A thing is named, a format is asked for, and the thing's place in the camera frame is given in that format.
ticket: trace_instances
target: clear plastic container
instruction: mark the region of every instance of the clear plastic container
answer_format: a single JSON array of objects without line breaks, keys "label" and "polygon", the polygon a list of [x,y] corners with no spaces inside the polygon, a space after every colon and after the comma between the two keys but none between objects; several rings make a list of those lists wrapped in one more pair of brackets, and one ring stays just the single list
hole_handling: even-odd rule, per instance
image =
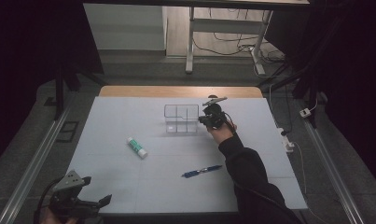
[{"label": "clear plastic container", "polygon": [[165,105],[167,133],[195,133],[199,122],[198,105]]}]

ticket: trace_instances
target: pen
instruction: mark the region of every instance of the pen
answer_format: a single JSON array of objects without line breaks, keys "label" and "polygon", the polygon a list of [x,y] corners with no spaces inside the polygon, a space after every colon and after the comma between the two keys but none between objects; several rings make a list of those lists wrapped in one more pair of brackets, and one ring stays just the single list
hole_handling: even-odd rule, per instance
[{"label": "pen", "polygon": [[218,170],[218,169],[220,169],[220,167],[222,167],[222,165],[215,165],[215,166],[210,166],[210,167],[203,168],[203,169],[197,170],[197,171],[190,171],[190,172],[182,174],[181,177],[189,178],[189,177],[192,177],[192,176],[195,176],[195,175],[199,175],[199,174],[207,173],[207,172],[210,172],[210,171]]}]

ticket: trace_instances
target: black sleeve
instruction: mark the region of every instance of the black sleeve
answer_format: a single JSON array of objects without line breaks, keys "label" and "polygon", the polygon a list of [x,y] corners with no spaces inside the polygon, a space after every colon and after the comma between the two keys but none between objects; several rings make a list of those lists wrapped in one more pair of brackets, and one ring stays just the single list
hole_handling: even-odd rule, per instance
[{"label": "black sleeve", "polygon": [[226,167],[234,181],[238,209],[244,223],[298,223],[293,220],[293,212],[285,207],[281,191],[268,182],[266,169],[255,150],[244,147],[237,134],[223,141],[219,150],[226,158]]}]

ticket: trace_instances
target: metal frame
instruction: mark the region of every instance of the metal frame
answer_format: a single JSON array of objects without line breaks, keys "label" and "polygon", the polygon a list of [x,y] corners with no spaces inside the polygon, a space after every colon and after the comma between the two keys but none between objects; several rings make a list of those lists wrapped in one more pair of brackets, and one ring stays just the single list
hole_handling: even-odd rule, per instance
[{"label": "metal frame", "polygon": [[185,72],[191,74],[193,72],[193,33],[225,33],[225,34],[246,34],[258,35],[257,43],[251,50],[251,55],[255,63],[255,67],[259,76],[264,76],[263,65],[258,55],[260,45],[266,34],[267,27],[272,15],[272,11],[265,11],[263,21],[232,21],[232,20],[216,20],[216,19],[194,19],[194,7],[189,9],[189,32],[188,32],[188,52]]},{"label": "metal frame", "polygon": [[33,159],[22,175],[19,184],[10,196],[7,205],[4,207],[4,210],[0,216],[0,224],[14,222],[22,207],[22,204],[25,201],[25,198],[34,184],[37,175],[39,174],[40,169],[42,168],[43,163],[45,162],[46,157],[51,150],[51,147],[53,146],[54,141],[56,140],[57,134],[62,128],[63,123],[71,110],[71,105],[75,101],[76,96],[77,93],[75,92],[71,92],[68,95],[65,110],[59,116],[59,119],[54,120],[50,125],[44,139],[36,150]]},{"label": "metal frame", "polygon": [[[258,10],[323,10],[323,7],[309,3],[274,3],[235,0],[83,0],[82,3],[116,4],[136,6],[169,7],[218,7]],[[328,4],[327,8],[338,8],[344,3]]]},{"label": "metal frame", "polygon": [[341,199],[341,204],[345,210],[345,214],[350,219],[350,222],[354,224],[365,223],[350,190],[345,185],[335,163],[331,159],[321,135],[315,128],[313,128],[311,122],[307,119],[304,120],[304,126],[306,127],[307,133],[310,135],[313,141],[315,149],[318,152],[319,158],[321,159],[325,170],[327,171],[327,175],[333,185],[333,188]]}]

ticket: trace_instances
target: power strip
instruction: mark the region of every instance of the power strip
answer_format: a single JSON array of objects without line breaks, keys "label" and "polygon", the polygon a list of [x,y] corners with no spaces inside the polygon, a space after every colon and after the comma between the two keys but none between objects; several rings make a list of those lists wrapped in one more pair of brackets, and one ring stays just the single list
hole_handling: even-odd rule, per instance
[{"label": "power strip", "polygon": [[289,139],[287,139],[286,134],[282,135],[283,131],[284,131],[283,128],[278,128],[278,132],[280,133],[280,136],[281,136],[281,139],[283,141],[283,145],[284,145],[284,148],[286,150],[286,153],[292,153],[295,145],[293,143],[289,142]]}]

